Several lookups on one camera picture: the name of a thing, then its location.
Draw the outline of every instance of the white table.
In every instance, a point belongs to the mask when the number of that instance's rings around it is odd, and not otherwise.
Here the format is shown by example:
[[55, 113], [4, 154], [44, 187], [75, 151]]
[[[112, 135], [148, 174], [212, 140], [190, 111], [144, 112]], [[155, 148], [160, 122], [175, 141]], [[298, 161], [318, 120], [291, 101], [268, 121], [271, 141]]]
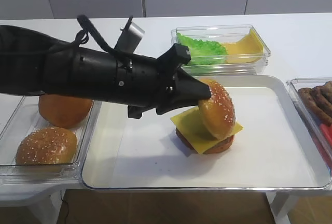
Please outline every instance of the white table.
[[[134, 22], [144, 31], [145, 36], [136, 53], [158, 57], [171, 46], [171, 30], [184, 26], [252, 24], [272, 52], [264, 74], [275, 76], [286, 82], [296, 77], [331, 77], [332, 59], [329, 57], [332, 13], [305, 13], [282, 15], [240, 15], [178, 18], [136, 18]], [[104, 39], [114, 46], [127, 19], [94, 19], [92, 22]], [[33, 29], [53, 37], [72, 41], [80, 30], [75, 19], [52, 20], [11, 20], [0, 24], [16, 25]], [[100, 50], [90, 39], [87, 48]], [[46, 206], [45, 197], [65, 189], [80, 188], [80, 180], [64, 184], [0, 185], [0, 205], [33, 205], [33, 211]], [[332, 188], [320, 192], [301, 194], [328, 194]], [[287, 223], [287, 213], [294, 206], [297, 196], [292, 192], [278, 193], [271, 203], [278, 223]], [[268, 193], [272, 201], [274, 194]]]

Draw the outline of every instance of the floor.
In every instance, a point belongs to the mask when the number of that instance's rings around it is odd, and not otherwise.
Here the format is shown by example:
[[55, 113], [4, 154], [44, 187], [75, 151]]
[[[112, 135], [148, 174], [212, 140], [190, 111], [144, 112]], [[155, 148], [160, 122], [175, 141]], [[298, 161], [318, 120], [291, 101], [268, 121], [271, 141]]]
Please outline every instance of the floor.
[[[274, 224], [267, 199], [258, 192], [106, 193], [68, 190], [66, 224]], [[57, 224], [65, 224], [62, 204]], [[332, 197], [302, 198], [292, 224], [332, 223]], [[0, 223], [39, 224], [25, 207], [0, 208]]]
[[292, 224], [331, 224], [332, 196], [300, 198], [288, 216]]

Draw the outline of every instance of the green lettuce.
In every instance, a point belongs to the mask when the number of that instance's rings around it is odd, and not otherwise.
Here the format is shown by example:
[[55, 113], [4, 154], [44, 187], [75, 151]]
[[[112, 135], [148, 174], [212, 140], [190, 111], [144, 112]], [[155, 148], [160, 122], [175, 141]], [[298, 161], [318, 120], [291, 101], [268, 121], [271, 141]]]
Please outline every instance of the green lettuce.
[[224, 64], [226, 58], [212, 59], [206, 58], [214, 55], [226, 55], [227, 49], [217, 41], [195, 40], [190, 37], [177, 34], [177, 40], [180, 44], [187, 46], [190, 50], [192, 60], [188, 65], [212, 65]]

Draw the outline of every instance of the yellow cheese slice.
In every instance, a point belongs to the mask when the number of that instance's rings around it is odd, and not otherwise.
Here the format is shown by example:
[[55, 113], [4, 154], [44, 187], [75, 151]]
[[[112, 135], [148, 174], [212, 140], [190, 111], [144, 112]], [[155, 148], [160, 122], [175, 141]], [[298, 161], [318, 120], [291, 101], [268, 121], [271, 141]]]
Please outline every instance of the yellow cheese slice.
[[[203, 154], [220, 142], [207, 130], [203, 124], [198, 107], [191, 108], [171, 118], [172, 122], [181, 134], [188, 140], [198, 154]], [[243, 126], [235, 123], [228, 136], [233, 136], [243, 129]]]

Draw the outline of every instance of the top bun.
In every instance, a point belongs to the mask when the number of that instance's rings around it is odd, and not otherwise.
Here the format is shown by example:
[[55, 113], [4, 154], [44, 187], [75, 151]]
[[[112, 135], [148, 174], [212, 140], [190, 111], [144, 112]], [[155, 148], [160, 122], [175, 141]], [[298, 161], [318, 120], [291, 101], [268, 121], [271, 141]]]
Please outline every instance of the top bun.
[[210, 87], [211, 98], [198, 101], [203, 123], [208, 131], [219, 140], [228, 138], [235, 125], [232, 99], [226, 89], [213, 79], [202, 78]]
[[40, 115], [56, 127], [70, 129], [78, 125], [88, 115], [92, 100], [56, 94], [39, 97]]

